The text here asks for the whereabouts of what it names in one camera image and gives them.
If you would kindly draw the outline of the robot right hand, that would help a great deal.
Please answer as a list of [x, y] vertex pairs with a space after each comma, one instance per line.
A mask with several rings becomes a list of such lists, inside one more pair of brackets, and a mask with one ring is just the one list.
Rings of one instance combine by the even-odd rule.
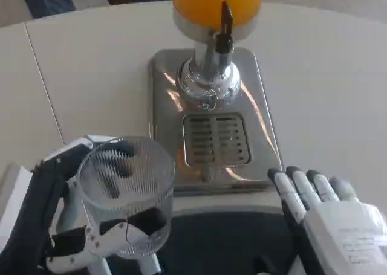
[[289, 274], [386, 274], [386, 216], [349, 182], [296, 166], [267, 176], [294, 239]]

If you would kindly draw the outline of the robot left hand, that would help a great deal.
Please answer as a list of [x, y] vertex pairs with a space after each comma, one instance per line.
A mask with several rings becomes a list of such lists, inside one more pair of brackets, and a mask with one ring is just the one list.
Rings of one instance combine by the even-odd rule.
[[88, 135], [1, 179], [1, 273], [110, 274], [107, 259], [160, 274], [175, 163], [148, 137]]

